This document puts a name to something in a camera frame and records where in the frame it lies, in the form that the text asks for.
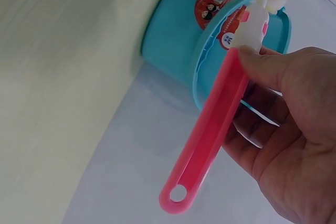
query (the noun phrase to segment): bucket rim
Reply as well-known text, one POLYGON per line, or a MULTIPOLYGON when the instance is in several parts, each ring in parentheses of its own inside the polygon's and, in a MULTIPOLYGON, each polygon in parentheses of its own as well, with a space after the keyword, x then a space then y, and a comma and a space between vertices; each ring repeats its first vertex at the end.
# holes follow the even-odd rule
POLYGON ((202 63, 206 60, 207 53, 212 48, 218 34, 221 32, 221 24, 238 8, 245 4, 249 4, 251 1, 252 0, 232 0, 227 3, 207 25, 196 43, 187 75, 187 83, 190 83, 189 90, 191 91, 193 100, 199 110, 202 110, 203 106, 198 97, 198 71, 202 63))

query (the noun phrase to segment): finger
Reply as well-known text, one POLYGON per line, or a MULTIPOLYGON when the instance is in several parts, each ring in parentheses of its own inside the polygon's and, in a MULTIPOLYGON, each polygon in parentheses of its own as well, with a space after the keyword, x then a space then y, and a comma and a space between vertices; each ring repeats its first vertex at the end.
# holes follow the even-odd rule
POLYGON ((226 153, 248 174, 252 176, 254 162, 260 151, 252 143, 247 141, 232 124, 227 137, 223 142, 226 153))
POLYGON ((278 125, 282 125, 290 114, 282 96, 256 83, 249 84, 243 101, 278 125))
POLYGON ((252 81, 281 92, 283 76, 292 61, 290 55, 260 55, 249 47, 241 47, 239 58, 252 81))
POLYGON ((276 52, 272 49, 269 49, 267 47, 261 47, 261 50, 259 52, 260 55, 281 55, 279 52, 276 52))
POLYGON ((278 127, 264 148, 260 150, 260 155, 255 160, 253 177, 259 181, 267 165, 285 150, 287 150, 285 161, 280 159, 281 163, 277 165, 284 167, 286 165, 283 162, 294 163, 301 160, 302 150, 306 143, 306 138, 296 125, 285 123, 278 127))
POLYGON ((260 148, 267 144, 278 129, 278 126, 265 121, 244 105, 240 105, 234 124, 244 137, 260 148))

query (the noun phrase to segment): red sticker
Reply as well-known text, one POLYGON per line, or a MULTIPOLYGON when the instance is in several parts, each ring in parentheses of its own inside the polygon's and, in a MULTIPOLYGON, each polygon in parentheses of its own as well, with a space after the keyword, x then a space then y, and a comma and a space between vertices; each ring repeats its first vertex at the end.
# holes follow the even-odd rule
MULTIPOLYGON (((227 3, 232 0, 197 0, 195 5, 195 17, 201 29, 205 29, 210 21, 217 15, 227 3)), ((246 6, 242 6, 232 13, 223 23, 220 34, 217 36, 221 46, 228 50, 239 26, 240 19, 246 6)))

